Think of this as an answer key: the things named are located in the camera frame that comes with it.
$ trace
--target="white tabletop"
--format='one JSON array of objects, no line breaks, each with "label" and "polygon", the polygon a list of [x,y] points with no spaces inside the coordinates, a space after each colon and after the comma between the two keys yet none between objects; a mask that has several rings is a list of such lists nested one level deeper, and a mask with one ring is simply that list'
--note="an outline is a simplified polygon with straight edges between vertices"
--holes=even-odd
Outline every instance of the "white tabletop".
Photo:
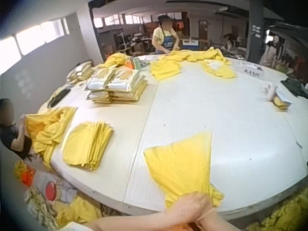
[{"label": "white tabletop", "polygon": [[218,211],[228,218],[241,216],[238,211],[243,209],[245,214],[253,212],[251,205],[280,194],[308,174],[308,103],[280,83],[286,75],[264,68],[266,79],[293,102],[282,113],[266,101],[265,81],[239,73],[233,79],[218,78],[198,63],[185,61],[181,66],[180,74],[159,83],[146,68],[149,85],[137,103],[94,104],[85,100],[82,87],[74,87],[58,105],[78,107],[65,136],[89,120],[110,123],[115,132],[98,170],[66,165],[61,144],[51,160],[57,171],[115,209],[133,215],[161,211],[164,194],[149,174],[143,150],[209,129],[210,180],[225,194]]}]

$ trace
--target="blue apron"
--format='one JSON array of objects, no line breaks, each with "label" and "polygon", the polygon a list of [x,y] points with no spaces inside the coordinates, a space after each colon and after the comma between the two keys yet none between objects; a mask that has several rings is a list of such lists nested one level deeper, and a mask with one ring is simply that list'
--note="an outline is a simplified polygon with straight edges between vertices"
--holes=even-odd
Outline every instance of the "blue apron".
[{"label": "blue apron", "polygon": [[[171,51],[173,48],[173,36],[166,36],[164,33],[164,30],[162,29],[163,35],[164,35],[164,41],[161,44],[164,48]],[[165,54],[163,51],[156,49],[155,54]]]}]

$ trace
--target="yellow t-shirt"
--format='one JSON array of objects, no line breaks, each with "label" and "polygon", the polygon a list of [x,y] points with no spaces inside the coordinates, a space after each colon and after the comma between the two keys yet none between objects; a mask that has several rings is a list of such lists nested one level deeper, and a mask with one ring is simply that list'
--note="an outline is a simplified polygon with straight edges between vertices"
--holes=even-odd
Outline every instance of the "yellow t-shirt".
[{"label": "yellow t-shirt", "polygon": [[[177,33],[174,31],[174,29],[172,28],[170,31],[166,31],[164,30],[165,36],[176,36]],[[162,44],[164,42],[164,34],[163,34],[163,30],[162,28],[159,26],[158,28],[156,28],[153,32],[153,36],[156,36],[158,38],[158,43]]]}]

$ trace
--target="white bottle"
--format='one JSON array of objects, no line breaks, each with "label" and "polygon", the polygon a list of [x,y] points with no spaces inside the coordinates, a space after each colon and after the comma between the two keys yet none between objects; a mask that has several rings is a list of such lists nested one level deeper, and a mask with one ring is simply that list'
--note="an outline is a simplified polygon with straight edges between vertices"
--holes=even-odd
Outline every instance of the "white bottle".
[{"label": "white bottle", "polygon": [[276,95],[276,91],[277,91],[277,86],[271,84],[270,89],[268,91],[268,95],[267,95],[267,99],[268,101],[272,101]]}]

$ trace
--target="dark hair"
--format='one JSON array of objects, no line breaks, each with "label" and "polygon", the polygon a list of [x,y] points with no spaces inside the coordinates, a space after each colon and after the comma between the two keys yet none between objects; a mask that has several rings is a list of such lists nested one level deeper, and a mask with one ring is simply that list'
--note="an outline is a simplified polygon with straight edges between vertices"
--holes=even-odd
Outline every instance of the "dark hair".
[{"label": "dark hair", "polygon": [[5,107],[7,105],[8,102],[10,102],[11,100],[9,98],[3,98],[3,99],[0,99],[0,109],[2,107]]},{"label": "dark hair", "polygon": [[171,18],[170,18],[168,15],[166,15],[166,14],[160,15],[160,16],[158,17],[159,24],[162,25],[163,21],[166,20],[166,19],[171,20]]}]

